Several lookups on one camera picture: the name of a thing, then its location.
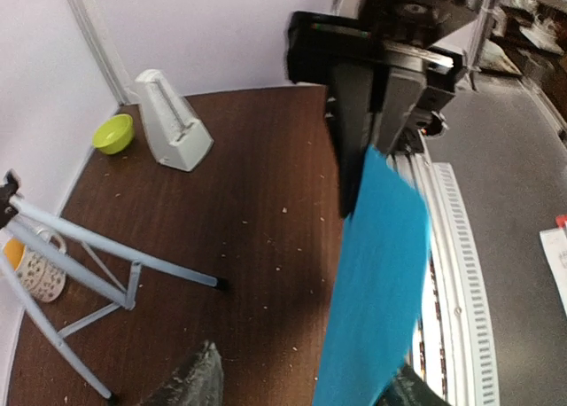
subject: white wall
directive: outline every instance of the white wall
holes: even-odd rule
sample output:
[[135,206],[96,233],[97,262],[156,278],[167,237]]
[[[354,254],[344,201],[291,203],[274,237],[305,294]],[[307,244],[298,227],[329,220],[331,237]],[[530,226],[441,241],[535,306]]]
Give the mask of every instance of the white wall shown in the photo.
[[291,12],[331,0],[88,0],[134,80],[161,69],[182,94],[285,85]]
[[[57,212],[117,103],[66,0],[0,0],[0,32],[0,173],[14,168],[26,199]],[[20,318],[0,278],[0,404]]]

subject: bowl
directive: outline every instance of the bowl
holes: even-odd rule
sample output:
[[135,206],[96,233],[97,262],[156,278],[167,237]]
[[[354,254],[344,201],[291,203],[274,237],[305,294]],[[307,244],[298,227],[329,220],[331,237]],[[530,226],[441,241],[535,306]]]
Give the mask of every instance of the bowl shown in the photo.
[[134,121],[125,113],[113,116],[101,125],[92,137],[92,145],[100,152],[114,155],[126,149],[134,138]]

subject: blue object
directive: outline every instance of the blue object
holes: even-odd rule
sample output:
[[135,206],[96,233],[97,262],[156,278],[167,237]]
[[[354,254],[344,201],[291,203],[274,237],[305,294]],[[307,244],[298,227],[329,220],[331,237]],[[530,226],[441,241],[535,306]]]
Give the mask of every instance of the blue object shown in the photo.
[[387,387],[421,312],[430,238],[422,197],[370,147],[343,230],[314,406],[374,405]]

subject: brown wooden surface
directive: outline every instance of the brown wooden surface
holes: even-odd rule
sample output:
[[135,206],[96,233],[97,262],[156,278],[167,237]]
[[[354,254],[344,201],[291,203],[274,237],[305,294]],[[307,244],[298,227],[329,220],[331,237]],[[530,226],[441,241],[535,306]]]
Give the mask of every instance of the brown wooden surface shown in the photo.
[[[67,219],[233,284],[221,293],[144,269],[133,311],[69,337],[123,405],[149,395],[204,339],[223,356],[227,406],[310,404],[341,231],[323,100],[320,88],[192,98],[215,140],[192,173],[155,162],[133,106],[135,142],[92,155]],[[71,254],[94,268],[77,245]],[[108,264],[126,280],[125,262]],[[45,309],[60,328],[106,303],[69,281]],[[26,317],[9,404],[105,403]]]

